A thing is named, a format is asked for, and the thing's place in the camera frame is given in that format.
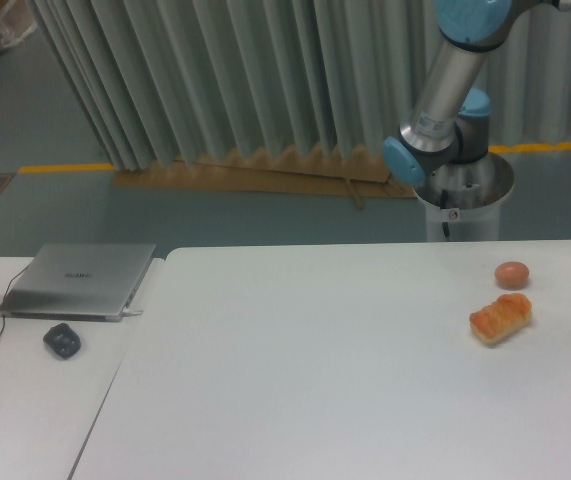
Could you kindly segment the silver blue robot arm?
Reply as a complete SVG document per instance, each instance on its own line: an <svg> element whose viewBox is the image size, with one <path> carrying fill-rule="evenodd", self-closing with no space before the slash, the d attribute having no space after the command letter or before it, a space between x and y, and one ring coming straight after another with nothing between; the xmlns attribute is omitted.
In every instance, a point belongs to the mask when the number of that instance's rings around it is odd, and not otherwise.
<svg viewBox="0 0 571 480"><path fill-rule="evenodd" d="M419 184L447 164L476 162L488 153L490 101L472 88L486 56L507 39L520 15L538 1L437 1L444 42L422 93L398 135L383 142L390 172Z"/></svg>

